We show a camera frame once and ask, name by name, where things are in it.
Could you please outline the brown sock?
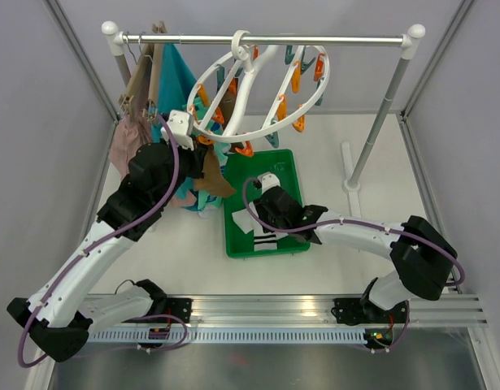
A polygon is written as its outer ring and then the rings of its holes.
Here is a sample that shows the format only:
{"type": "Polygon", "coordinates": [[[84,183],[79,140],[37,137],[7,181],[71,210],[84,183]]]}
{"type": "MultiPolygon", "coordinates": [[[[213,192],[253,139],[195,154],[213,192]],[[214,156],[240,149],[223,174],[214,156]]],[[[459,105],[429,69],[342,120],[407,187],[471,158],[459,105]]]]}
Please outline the brown sock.
{"type": "Polygon", "coordinates": [[[224,125],[227,125],[232,118],[237,95],[230,90],[227,90],[222,97],[219,108],[224,118],[224,125]]]}
{"type": "Polygon", "coordinates": [[[203,177],[193,179],[194,191],[206,191],[213,197],[227,198],[236,193],[235,188],[224,178],[215,151],[209,148],[203,161],[203,177]]]}

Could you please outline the mint green patterned sock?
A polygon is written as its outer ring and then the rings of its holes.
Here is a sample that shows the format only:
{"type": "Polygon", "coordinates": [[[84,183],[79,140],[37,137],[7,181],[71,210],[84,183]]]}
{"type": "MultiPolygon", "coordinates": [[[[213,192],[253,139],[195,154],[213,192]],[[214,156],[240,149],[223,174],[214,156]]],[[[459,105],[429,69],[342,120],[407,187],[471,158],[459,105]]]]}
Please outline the mint green patterned sock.
{"type": "Polygon", "coordinates": [[[186,190],[187,202],[193,201],[189,206],[185,206],[188,211],[193,211],[203,219],[209,219],[221,208],[222,197],[213,196],[205,190],[194,190],[193,182],[188,178],[182,187],[186,190]]]}

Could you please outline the white round clip hanger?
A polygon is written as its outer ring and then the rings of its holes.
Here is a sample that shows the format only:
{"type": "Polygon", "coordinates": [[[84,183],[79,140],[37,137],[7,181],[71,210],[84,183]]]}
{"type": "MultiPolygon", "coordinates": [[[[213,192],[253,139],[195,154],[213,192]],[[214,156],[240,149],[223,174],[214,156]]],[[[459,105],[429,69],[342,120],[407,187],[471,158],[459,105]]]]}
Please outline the white round clip hanger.
{"type": "MultiPolygon", "coordinates": [[[[280,46],[274,57],[263,66],[257,75],[247,101],[246,114],[241,121],[241,133],[251,132],[263,125],[296,50],[297,48],[294,45],[280,46]]],[[[312,47],[306,48],[302,53],[300,85],[298,89],[287,89],[285,93],[287,111],[289,113],[297,110],[316,90],[317,84],[314,81],[314,74],[317,55],[317,50],[312,47]]],[[[220,91],[220,86],[228,76],[234,63],[233,59],[229,59],[204,80],[202,88],[198,96],[193,100],[193,103],[195,100],[199,100],[208,109],[209,103],[213,101],[215,95],[220,91]]],[[[243,80],[243,71],[242,68],[239,68],[228,86],[228,90],[236,95],[238,95],[239,85],[243,80]]],[[[302,118],[302,122],[298,128],[293,125],[288,125],[285,128],[291,127],[296,132],[304,132],[307,126],[306,115],[302,118]]],[[[223,125],[221,133],[227,126],[228,124],[223,125]]]]}

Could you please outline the white black striped sock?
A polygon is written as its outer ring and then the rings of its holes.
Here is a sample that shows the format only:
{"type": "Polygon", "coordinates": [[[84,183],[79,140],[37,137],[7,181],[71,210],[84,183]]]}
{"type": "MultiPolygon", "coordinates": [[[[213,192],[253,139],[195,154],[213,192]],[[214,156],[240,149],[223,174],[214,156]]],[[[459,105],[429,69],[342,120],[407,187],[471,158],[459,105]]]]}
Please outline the white black striped sock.
{"type": "Polygon", "coordinates": [[[274,232],[253,230],[253,249],[255,252],[277,250],[279,239],[274,232]]]}

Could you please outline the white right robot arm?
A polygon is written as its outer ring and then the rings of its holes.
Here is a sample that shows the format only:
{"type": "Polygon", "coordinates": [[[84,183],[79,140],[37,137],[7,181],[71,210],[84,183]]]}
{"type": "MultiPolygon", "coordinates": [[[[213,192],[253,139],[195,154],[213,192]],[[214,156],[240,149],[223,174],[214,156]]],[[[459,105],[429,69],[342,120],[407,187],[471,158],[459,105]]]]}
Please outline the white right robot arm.
{"type": "Polygon", "coordinates": [[[346,245],[391,261],[394,270],[373,279],[360,298],[361,312],[371,321],[414,297],[439,300],[457,263],[457,252],[418,216],[404,223],[348,219],[325,206],[303,206],[277,186],[253,203],[256,221],[270,232],[317,245],[346,245]]]}

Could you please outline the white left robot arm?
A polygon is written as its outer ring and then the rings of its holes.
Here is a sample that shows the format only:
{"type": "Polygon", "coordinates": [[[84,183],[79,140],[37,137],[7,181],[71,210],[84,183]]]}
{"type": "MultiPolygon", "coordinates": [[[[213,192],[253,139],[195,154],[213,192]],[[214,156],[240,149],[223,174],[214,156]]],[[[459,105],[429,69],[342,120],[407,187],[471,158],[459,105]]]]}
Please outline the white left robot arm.
{"type": "Polygon", "coordinates": [[[19,347],[31,339],[56,362],[75,356],[88,339],[125,321],[156,323],[167,313],[167,295],[143,279],[126,291],[87,301],[110,266],[162,216],[164,207],[188,178],[203,176],[206,146],[193,149],[167,142],[140,147],[128,174],[97,214],[84,240],[63,267],[28,298],[7,307],[23,328],[19,347]]]}

